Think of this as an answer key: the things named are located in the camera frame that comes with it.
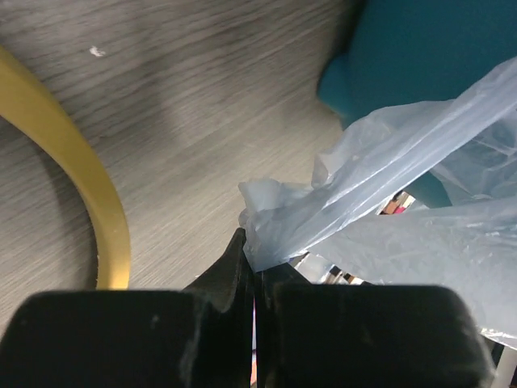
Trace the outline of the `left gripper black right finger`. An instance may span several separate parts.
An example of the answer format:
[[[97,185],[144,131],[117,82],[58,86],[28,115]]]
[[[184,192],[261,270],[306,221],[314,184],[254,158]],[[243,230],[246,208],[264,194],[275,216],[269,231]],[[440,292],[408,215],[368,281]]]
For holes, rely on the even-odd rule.
[[[464,301],[435,285],[313,285],[255,276],[261,387],[488,387],[494,363]]]

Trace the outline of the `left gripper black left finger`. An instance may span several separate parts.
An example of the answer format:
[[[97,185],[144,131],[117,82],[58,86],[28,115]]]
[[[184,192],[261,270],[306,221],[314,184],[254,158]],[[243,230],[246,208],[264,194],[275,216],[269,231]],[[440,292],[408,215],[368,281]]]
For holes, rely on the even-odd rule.
[[[248,387],[253,273],[236,230],[182,290],[48,291],[1,341],[4,387]]]

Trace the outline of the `light blue plastic bag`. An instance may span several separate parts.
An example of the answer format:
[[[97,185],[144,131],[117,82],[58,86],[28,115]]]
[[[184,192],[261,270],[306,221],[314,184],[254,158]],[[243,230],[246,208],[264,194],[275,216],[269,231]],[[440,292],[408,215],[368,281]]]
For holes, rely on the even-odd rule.
[[[310,254],[373,284],[441,285],[485,337],[516,345],[515,59],[454,99],[357,120],[308,185],[239,189],[255,271]]]

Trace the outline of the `teal trash bin yellow rim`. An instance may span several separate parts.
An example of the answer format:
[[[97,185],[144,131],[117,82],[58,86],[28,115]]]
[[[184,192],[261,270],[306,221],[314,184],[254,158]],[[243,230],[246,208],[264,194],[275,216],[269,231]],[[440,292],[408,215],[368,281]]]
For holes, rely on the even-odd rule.
[[[347,131],[319,161],[329,200],[515,198],[515,2],[370,1],[317,94]]]

